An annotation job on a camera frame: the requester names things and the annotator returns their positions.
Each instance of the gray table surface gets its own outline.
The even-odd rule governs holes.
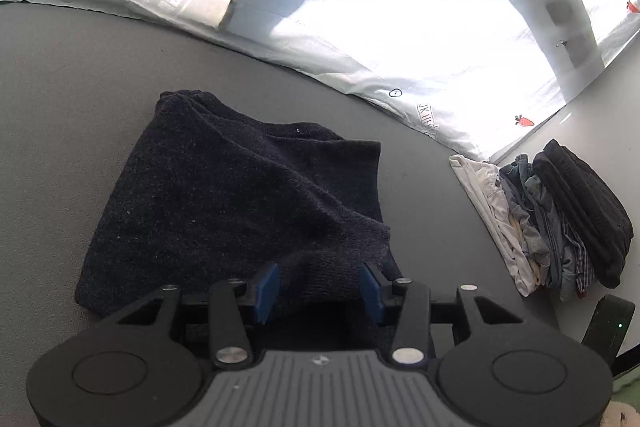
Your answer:
[[[449,167],[452,152],[429,137],[359,98],[176,30],[2,4],[0,425],[37,425],[28,368],[91,323],[73,300],[82,258],[159,93],[177,89],[209,90],[258,120],[317,121],[381,142],[380,204],[404,274],[439,293],[474,283],[557,325],[543,293],[520,298]]]

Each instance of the black folded garment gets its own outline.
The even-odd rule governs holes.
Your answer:
[[[358,266],[400,276],[378,203],[380,144],[269,124],[208,92],[164,92],[84,259],[76,301],[110,314],[165,283],[201,293],[280,264],[276,316],[358,299]]]
[[[586,162],[556,140],[536,155],[533,170],[582,239],[598,280],[607,288],[618,286],[634,237],[620,200]]]

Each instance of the knit fabric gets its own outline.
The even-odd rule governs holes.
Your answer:
[[[400,276],[382,223],[380,144],[315,123],[269,124],[208,92],[164,92],[84,259],[76,301],[110,314],[166,283],[281,270],[276,315],[358,299],[358,266]]]

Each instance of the gray ribbed plate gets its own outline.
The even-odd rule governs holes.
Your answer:
[[[464,427],[420,373],[373,351],[268,351],[257,366],[220,373],[174,427]]]

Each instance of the folded clothes pile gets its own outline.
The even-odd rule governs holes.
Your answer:
[[[521,294],[543,285],[566,301],[584,297],[596,279],[620,284],[633,226],[607,184],[567,147],[551,140],[533,163],[521,154],[502,168],[449,160]]]
[[[400,277],[378,203],[380,144],[269,124],[208,92],[164,92],[84,259],[76,301],[110,314],[166,283],[206,292],[277,262],[275,317],[358,300],[358,267]]]

